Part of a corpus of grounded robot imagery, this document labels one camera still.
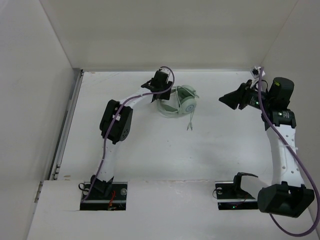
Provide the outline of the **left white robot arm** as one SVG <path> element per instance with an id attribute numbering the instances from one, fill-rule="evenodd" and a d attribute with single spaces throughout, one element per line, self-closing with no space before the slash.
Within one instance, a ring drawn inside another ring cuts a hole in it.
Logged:
<path id="1" fill-rule="evenodd" d="M 105 108 L 99 129 L 103 139 L 101 162 L 96 173 L 90 179 L 90 190 L 100 198 L 111 195 L 116 153 L 120 143 L 129 135 L 134 109 L 146 106 L 158 99 L 168 100 L 175 82 L 173 71 L 167 67 L 160 67 L 154 76 L 142 84 L 136 93 L 122 99 L 111 99 Z"/>

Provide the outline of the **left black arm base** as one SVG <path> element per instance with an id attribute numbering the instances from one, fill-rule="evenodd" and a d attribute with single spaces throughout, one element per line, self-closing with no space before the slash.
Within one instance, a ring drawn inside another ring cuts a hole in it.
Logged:
<path id="1" fill-rule="evenodd" d="M 84 200 L 89 192 L 90 184 L 80 183 L 78 188 L 84 190 L 81 195 L 80 211 L 125 211 L 127 207 L 127 182 L 113 182 L 108 195 L 93 189 L 89 197 Z"/>

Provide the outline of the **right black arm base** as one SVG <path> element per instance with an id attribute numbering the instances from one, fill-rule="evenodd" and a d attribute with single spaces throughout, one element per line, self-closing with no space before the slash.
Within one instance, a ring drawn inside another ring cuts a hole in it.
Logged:
<path id="1" fill-rule="evenodd" d="M 212 196 L 220 211 L 257 210 L 258 202 L 249 193 L 235 190 L 232 181 L 216 181 Z"/>

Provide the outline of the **mint green headphones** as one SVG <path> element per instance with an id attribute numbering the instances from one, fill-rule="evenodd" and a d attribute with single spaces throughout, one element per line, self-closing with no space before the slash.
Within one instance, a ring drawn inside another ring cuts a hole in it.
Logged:
<path id="1" fill-rule="evenodd" d="M 166 117 L 177 117 L 181 115 L 193 114 L 197 100 L 197 91 L 190 85 L 178 85 L 171 89 L 171 96 L 174 98 L 175 106 L 165 103 L 165 100 L 157 101 L 157 109 Z"/>

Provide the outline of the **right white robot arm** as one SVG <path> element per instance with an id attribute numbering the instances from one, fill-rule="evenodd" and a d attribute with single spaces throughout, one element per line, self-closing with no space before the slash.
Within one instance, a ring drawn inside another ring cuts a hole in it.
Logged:
<path id="1" fill-rule="evenodd" d="M 233 110 L 251 106 L 262 112 L 272 156 L 272 181 L 268 185 L 255 174 L 238 172 L 233 178 L 232 193 L 253 197 L 262 213 L 298 218 L 314 201 L 315 192 L 306 187 L 293 156 L 297 124 L 288 106 L 295 85 L 287 78 L 276 77 L 269 90 L 258 92 L 251 84 L 252 80 L 248 80 L 218 100 Z"/>

